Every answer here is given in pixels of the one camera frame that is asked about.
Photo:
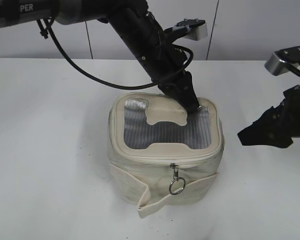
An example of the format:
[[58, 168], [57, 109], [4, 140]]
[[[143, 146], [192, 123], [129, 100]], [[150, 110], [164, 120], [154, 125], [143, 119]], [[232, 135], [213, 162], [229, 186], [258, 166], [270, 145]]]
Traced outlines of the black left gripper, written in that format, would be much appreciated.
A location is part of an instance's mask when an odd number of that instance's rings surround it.
[[176, 44], [156, 42], [152, 46], [152, 78], [166, 96], [176, 100], [188, 114], [200, 107], [192, 82], [192, 74], [185, 71], [193, 59], [193, 51]]

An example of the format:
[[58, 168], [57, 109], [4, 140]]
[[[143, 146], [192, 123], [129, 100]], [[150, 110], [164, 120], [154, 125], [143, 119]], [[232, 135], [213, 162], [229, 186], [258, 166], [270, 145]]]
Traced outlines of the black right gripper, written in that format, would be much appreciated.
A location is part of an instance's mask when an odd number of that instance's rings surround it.
[[283, 92], [277, 107], [267, 109], [237, 136], [243, 146], [271, 146], [286, 149], [300, 138], [300, 85]]

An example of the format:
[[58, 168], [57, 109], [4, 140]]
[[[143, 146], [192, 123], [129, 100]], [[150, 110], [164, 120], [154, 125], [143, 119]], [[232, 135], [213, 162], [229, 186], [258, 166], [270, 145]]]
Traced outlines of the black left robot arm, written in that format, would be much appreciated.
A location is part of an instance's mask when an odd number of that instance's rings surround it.
[[[85, 77], [129, 92], [156, 87], [191, 114], [200, 106], [187, 70], [194, 53], [176, 41], [205, 23], [184, 19], [163, 28], [145, 0], [0, 0], [0, 58], [47, 58], [35, 47], [49, 39], [56, 55]], [[75, 57], [93, 57], [93, 41], [106, 37], [120, 40], [137, 60], [144, 84], [103, 79], [75, 63]]]

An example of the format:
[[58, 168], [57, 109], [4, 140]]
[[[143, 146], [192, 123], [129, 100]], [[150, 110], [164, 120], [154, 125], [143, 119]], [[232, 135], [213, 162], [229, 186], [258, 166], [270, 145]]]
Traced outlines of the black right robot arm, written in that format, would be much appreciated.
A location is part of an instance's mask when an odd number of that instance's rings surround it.
[[300, 85], [283, 92], [277, 107], [267, 109], [259, 119], [237, 136], [243, 146], [272, 146], [286, 149], [300, 138]]

